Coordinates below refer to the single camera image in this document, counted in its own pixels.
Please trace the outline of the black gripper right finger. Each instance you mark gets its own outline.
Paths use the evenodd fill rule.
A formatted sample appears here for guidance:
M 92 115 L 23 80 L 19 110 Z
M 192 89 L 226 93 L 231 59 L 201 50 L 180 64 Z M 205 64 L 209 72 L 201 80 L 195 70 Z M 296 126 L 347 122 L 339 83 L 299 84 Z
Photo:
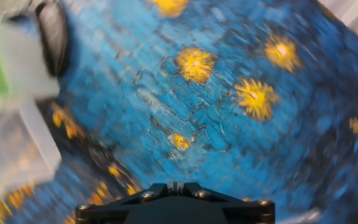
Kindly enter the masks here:
M 269 199 L 244 201 L 204 188 L 196 182 L 178 182 L 178 195 L 211 203 L 231 218 L 242 218 L 249 223 L 275 223 L 275 203 Z

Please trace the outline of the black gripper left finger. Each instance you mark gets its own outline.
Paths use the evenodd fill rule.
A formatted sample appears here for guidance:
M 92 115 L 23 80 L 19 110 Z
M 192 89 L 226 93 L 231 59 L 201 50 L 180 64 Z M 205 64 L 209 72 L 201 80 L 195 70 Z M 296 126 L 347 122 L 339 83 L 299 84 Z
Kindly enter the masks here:
M 125 223 L 129 212 L 146 202 L 175 195 L 175 182 L 152 184 L 148 189 L 105 205 L 80 205 L 75 208 L 75 224 Z

